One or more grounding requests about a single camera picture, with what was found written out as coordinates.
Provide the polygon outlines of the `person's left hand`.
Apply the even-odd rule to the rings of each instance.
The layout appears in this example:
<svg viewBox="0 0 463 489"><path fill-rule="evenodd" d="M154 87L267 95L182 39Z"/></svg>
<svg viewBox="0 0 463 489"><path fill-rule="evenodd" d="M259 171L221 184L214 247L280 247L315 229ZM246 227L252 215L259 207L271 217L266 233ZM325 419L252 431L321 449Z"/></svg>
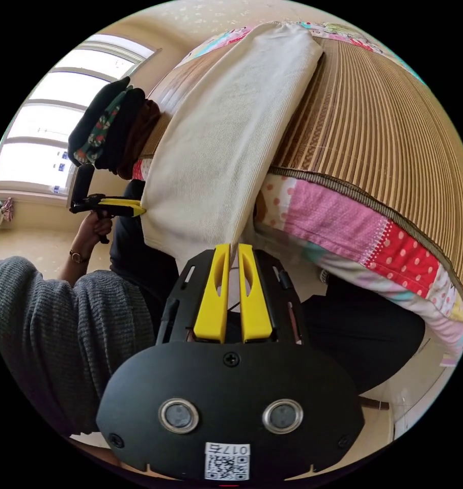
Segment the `person's left hand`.
<svg viewBox="0 0 463 489"><path fill-rule="evenodd" d="M107 211L92 211L82 221L72 243L71 250L82 258L89 258L100 238L107 236L112 230L112 218Z"/></svg>

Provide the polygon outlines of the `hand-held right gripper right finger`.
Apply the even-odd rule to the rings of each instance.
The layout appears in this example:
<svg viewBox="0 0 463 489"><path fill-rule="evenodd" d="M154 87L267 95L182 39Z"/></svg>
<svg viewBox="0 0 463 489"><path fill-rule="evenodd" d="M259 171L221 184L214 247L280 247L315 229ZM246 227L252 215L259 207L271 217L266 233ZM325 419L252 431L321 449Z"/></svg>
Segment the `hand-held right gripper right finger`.
<svg viewBox="0 0 463 489"><path fill-rule="evenodd" d="M268 340L272 325L253 248L238 245L241 333L244 343Z"/></svg>

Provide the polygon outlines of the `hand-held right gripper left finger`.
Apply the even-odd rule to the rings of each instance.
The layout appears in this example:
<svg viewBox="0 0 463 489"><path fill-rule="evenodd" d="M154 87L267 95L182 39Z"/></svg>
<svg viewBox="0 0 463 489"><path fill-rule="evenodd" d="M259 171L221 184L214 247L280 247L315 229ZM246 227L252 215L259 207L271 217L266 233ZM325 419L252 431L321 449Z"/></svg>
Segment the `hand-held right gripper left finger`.
<svg viewBox="0 0 463 489"><path fill-rule="evenodd" d="M225 342L230 250L229 244L220 244L213 250L208 278L193 329L197 340Z"/></svg>

